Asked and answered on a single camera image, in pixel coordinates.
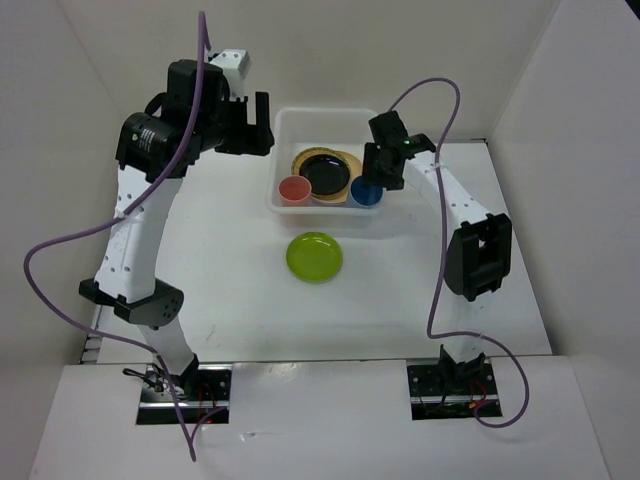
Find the orange plastic plate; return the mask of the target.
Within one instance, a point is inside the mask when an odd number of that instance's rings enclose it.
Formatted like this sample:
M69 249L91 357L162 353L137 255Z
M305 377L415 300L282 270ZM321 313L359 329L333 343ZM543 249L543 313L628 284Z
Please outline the orange plastic plate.
M349 164L349 166L351 168L352 178L350 180L350 183L348 184L347 188L341 194L338 194L338 195L336 195L334 197L320 198L320 197L314 196L313 194L312 194L312 197L316 197L316 198L319 198L319 199L326 199L326 200L344 199L344 200L347 201L348 192L349 192L349 188L350 188L351 182L361 174L362 165L361 165L360 160L356 156L354 156L353 154L345 152L345 151L339 151L339 150L336 150L336 151L338 151L339 153L341 153L341 154L343 154L345 156L345 158L346 158L346 160L347 160L347 162L348 162L348 164Z

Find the blue plastic cup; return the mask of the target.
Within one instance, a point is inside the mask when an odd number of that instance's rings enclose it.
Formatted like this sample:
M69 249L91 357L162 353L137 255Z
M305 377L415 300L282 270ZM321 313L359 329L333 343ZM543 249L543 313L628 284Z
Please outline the blue plastic cup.
M353 208L376 208L384 195L384 189L371 184L362 176L356 177L350 185L347 205Z

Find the round woven bamboo coaster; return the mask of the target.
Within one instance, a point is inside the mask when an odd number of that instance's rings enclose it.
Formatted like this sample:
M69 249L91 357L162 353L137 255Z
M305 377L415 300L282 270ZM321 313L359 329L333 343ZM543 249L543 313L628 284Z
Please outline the round woven bamboo coaster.
M344 160L347 162L347 160L346 160L345 156L344 156L343 154L339 153L339 152L338 152L338 151L336 151L336 150L329 149L329 148L325 148L325 147L312 147L312 148L308 148L308 149L306 149L306 150L301 151L301 152L300 152L300 153L295 157L294 161L292 162L292 166L291 166L291 172L292 172L292 174L293 174L293 175L299 175L299 168L300 168L301 163L302 163L305 159L307 159L307 158L309 158L310 156L315 155L315 154L333 154L333 155L337 155L338 157L340 157L340 158L344 159ZM334 196L336 196L336 195L333 195L333 196L327 196L327 197L321 197L321 196L316 196L316 197L320 197L320 198L328 198L328 197L334 197Z

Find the black plastic plate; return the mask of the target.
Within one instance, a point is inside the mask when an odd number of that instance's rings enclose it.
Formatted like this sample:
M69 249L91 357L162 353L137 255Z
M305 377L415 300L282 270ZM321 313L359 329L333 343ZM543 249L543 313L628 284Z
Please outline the black plastic plate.
M310 182L312 193L321 197L337 195L351 179L347 162L333 154L315 154L305 159L299 175Z

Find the red plastic cup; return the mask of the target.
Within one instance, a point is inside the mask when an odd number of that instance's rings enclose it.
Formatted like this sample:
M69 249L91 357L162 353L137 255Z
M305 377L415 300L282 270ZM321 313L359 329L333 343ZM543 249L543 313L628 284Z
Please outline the red plastic cup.
M278 185L280 203L283 207L305 207L310 204L312 185L300 175L284 178Z

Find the green plastic plate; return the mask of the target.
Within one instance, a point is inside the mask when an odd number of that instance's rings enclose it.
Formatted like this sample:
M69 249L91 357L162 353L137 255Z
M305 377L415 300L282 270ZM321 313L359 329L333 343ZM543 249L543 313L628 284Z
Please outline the green plastic plate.
M297 235L285 252L289 271L299 280L323 283L334 278L343 266L343 251L332 236L322 232Z

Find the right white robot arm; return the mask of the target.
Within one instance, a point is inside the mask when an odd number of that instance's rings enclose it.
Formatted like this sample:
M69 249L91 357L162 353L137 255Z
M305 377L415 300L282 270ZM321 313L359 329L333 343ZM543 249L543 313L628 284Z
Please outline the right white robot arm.
M440 147L424 134L410 135L396 111L373 117L369 128L364 184L388 191L410 185L440 216L439 270L426 334L440 343L440 385L462 392L483 373L484 297L510 273L512 222L476 201L442 162Z

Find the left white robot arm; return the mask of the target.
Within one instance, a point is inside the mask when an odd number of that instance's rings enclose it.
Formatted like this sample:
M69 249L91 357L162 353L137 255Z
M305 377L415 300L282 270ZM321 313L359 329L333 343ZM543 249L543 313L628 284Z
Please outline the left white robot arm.
M270 153L268 93L256 93L256 121L248 120L243 85L249 68L248 52L238 49L215 53L202 65L175 61L166 90L126 119L116 149L116 223L99 270L79 284L82 297L140 329L161 358L156 371L164 388L180 400L198 390L199 361L178 320L183 291L156 277L159 247L174 198L202 153Z

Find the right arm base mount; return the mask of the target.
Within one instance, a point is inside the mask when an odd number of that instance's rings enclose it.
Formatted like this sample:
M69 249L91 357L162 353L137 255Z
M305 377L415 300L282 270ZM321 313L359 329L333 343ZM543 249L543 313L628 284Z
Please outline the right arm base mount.
M454 385L446 381L433 359L406 365L412 419L451 420L474 417L500 418L498 389L493 368L486 361L478 378Z

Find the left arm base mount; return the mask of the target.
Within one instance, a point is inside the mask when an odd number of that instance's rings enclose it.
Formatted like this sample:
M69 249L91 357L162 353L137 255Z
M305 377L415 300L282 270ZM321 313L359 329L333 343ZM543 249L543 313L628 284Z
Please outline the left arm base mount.
M180 410L187 425L195 425L210 412L214 414L205 419L206 424L228 422L232 372L231 364L201 364L198 383L191 387L189 393L176 387ZM137 425L178 424L168 384L160 379L155 365L147 365L142 372L125 368L123 373L142 381Z

